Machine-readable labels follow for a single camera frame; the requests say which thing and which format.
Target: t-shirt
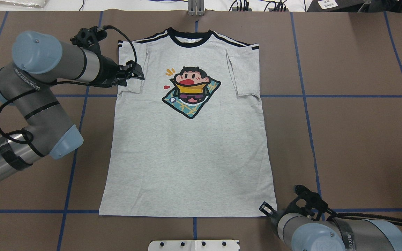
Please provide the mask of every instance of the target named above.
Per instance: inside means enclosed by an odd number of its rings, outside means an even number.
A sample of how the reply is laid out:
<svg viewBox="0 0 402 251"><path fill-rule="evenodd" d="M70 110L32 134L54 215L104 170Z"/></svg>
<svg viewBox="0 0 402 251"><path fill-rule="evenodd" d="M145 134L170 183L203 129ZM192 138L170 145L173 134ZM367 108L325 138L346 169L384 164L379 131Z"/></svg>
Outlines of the t-shirt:
<svg viewBox="0 0 402 251"><path fill-rule="evenodd" d="M276 199L258 44L172 28L133 44L145 80L118 87L99 214L263 216Z"/></svg>

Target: white sticker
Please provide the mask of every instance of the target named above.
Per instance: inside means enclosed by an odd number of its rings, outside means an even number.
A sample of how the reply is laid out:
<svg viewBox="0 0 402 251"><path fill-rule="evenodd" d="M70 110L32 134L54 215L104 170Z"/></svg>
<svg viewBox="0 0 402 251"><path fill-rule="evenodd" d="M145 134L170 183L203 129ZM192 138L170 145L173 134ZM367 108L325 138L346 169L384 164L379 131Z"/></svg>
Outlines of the white sticker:
<svg viewBox="0 0 402 251"><path fill-rule="evenodd" d="M320 5L320 7L322 9L328 9L328 8L333 8L333 7L338 6L338 4L336 3L335 0L322 0L322 1L319 1L318 4Z"/></svg>

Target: brown mat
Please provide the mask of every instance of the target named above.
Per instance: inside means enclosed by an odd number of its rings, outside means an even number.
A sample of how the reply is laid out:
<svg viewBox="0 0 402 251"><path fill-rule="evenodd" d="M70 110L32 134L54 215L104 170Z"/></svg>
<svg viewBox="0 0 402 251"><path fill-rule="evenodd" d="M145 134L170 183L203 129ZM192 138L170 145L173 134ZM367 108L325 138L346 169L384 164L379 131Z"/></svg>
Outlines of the brown mat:
<svg viewBox="0 0 402 251"><path fill-rule="evenodd" d="M99 21L131 39L172 26L259 43L279 208L295 198L292 187L303 184L320 188L340 211L402 218L402 14L207 11L193 18L185 11L0 12L0 68L24 30L68 41ZM118 39L109 31L101 42L102 53L115 61ZM85 142L76 155L45 157L0 182L0 250L145 251L150 240L194 238L239 239L242 251L287 250L265 218L98 216L116 89L63 85L53 91L81 124ZM8 107L1 124L15 130L25 121Z"/></svg>

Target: cartoon character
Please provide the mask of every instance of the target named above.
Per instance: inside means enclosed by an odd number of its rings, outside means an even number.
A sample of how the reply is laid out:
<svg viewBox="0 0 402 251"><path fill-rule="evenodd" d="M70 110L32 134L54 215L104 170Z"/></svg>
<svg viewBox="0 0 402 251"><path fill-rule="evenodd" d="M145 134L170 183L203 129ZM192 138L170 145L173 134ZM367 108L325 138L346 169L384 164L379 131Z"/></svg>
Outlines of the cartoon character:
<svg viewBox="0 0 402 251"><path fill-rule="evenodd" d="M210 83L210 78L199 67L183 67L181 72L174 75L170 81L176 88L174 96L179 97L184 102L200 103L209 95L207 84Z"/></svg>
<svg viewBox="0 0 402 251"><path fill-rule="evenodd" d="M167 70L171 76L175 71ZM209 101L221 82L209 77L200 67L183 67L170 81L174 84L162 101L185 117L193 119Z"/></svg>

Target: shirt sleeve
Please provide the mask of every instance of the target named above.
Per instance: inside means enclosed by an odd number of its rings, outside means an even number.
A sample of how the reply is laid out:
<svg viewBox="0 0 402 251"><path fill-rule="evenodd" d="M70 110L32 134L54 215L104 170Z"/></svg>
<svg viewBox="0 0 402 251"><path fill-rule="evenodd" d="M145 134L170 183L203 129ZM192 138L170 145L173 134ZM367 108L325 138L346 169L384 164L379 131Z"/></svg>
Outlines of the shirt sleeve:
<svg viewBox="0 0 402 251"><path fill-rule="evenodd" d="M145 62L147 60L147 44L134 43L134 49L136 50L137 63L142 67L144 76L146 77L147 66ZM119 43L119 64L125 65L126 62L134 60L134 53L131 45L128 41ZM127 86L119 86L118 93L127 91L134 93L141 93L144 81L137 78L131 78L126 81Z"/></svg>
<svg viewBox="0 0 402 251"><path fill-rule="evenodd" d="M260 98L260 61L258 44L226 50L230 78L238 96Z"/></svg>

